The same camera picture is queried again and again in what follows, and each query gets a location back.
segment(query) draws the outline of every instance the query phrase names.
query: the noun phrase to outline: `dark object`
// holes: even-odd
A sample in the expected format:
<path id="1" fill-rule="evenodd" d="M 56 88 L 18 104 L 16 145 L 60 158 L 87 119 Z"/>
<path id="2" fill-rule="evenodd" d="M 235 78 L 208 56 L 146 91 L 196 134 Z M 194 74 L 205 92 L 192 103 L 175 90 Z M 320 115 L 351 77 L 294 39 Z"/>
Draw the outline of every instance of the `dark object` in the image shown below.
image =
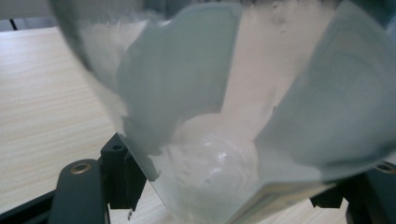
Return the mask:
<path id="1" fill-rule="evenodd" d="M 136 209 L 146 184 L 117 134 L 99 161 L 75 161 L 63 168 L 57 189 L 0 215 L 0 223 L 109 223 L 112 209 Z"/>
<path id="2" fill-rule="evenodd" d="M 389 162 L 350 177 L 337 187 L 311 198 L 321 208 L 339 208 L 345 198 L 348 224 L 396 224 L 396 166 Z"/>

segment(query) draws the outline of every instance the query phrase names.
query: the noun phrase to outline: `translucent container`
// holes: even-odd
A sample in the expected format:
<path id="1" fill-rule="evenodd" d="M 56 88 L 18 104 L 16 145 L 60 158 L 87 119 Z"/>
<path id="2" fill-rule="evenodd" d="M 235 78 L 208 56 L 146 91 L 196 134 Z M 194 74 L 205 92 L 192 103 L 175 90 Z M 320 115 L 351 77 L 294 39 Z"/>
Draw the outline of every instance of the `translucent container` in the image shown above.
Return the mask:
<path id="1" fill-rule="evenodd" d="M 216 224 L 257 223 L 395 148 L 395 6 L 354 2 L 51 3 L 169 212 Z"/>

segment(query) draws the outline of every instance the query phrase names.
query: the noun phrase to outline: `table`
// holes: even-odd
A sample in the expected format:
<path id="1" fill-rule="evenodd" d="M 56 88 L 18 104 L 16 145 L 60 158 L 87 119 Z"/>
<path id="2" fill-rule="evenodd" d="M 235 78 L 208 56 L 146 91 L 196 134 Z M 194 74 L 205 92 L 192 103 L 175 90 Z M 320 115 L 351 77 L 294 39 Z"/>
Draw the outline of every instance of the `table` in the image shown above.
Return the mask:
<path id="1" fill-rule="evenodd" d="M 55 188 L 72 161 L 98 159 L 115 132 L 83 70 L 57 28 L 0 33 L 0 213 Z M 267 223 L 346 223 L 341 209 L 308 200 Z M 147 184 L 132 221 L 111 211 L 112 223 L 174 223 Z"/>

